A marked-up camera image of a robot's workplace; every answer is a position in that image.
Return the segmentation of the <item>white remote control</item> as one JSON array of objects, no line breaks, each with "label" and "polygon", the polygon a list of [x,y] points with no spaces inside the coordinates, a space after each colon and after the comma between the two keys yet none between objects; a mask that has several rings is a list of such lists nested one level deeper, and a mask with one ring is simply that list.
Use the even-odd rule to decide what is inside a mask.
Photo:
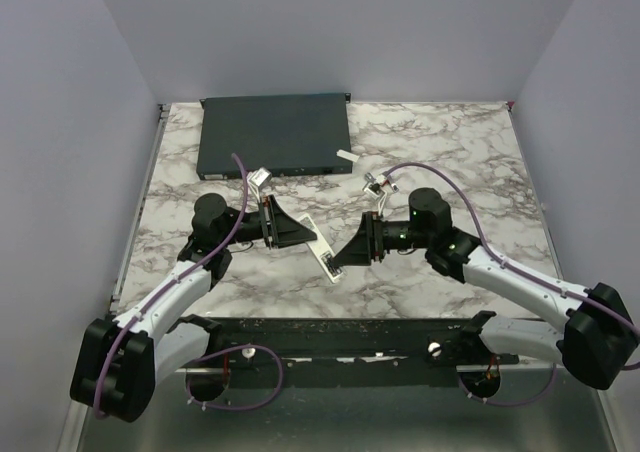
[{"label": "white remote control", "polygon": [[312,231],[314,234],[317,235],[317,240],[307,243],[307,247],[316,258],[316,261],[319,263],[321,269],[323,270],[323,272],[325,273],[329,281],[333,284],[338,283],[344,277],[345,273],[340,268],[342,271],[342,274],[337,277],[333,277],[329,272],[329,270],[327,269],[327,260],[328,259],[333,260],[333,258],[335,257],[332,247],[329,245],[326,238],[324,237],[324,235],[322,234],[322,232],[317,227],[316,223],[308,213],[302,214],[298,218],[298,221],[304,227],[308,228],[310,231]]}]

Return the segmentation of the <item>white battery cover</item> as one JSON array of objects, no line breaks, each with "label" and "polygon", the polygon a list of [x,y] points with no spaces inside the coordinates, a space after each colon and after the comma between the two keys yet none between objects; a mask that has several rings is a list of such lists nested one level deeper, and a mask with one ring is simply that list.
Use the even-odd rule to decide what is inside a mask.
[{"label": "white battery cover", "polygon": [[343,149],[339,149],[339,150],[337,150],[337,151],[336,151],[336,155],[337,155],[339,158],[342,158],[342,159],[348,160],[348,161],[350,161],[350,162],[352,162],[352,163],[357,163],[357,162],[358,162],[358,160],[360,159],[360,156],[359,156],[359,155],[354,154],[354,153],[349,152],[349,151],[346,151],[346,150],[343,150]]}]

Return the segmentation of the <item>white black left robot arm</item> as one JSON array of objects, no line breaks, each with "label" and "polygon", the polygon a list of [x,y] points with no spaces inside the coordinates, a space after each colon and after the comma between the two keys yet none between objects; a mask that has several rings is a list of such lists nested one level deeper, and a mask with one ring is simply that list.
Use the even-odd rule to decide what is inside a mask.
[{"label": "white black left robot arm", "polygon": [[97,414],[133,422],[155,387],[183,364],[214,365],[222,352],[215,328],[183,313],[224,277],[236,242],[264,240],[286,248],[316,240],[308,224],[286,214],[269,195],[256,212],[227,205],[217,193],[197,199],[192,232],[163,282],[116,317],[94,320],[85,330],[70,397]]}]

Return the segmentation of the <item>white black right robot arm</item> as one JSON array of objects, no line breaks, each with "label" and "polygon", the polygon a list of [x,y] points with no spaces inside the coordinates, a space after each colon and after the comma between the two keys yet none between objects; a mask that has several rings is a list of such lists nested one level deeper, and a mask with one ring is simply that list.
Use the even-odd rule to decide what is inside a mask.
[{"label": "white black right robot arm", "polygon": [[477,315],[472,332],[459,342],[467,361],[480,364],[494,354],[527,356],[560,364],[591,388],[612,385],[639,346],[616,289],[555,279],[492,251],[480,238],[454,226],[449,204],[433,188],[413,191],[408,205],[406,221],[364,213],[334,265],[369,266],[392,251],[422,249],[440,275],[493,292],[537,317]]}]

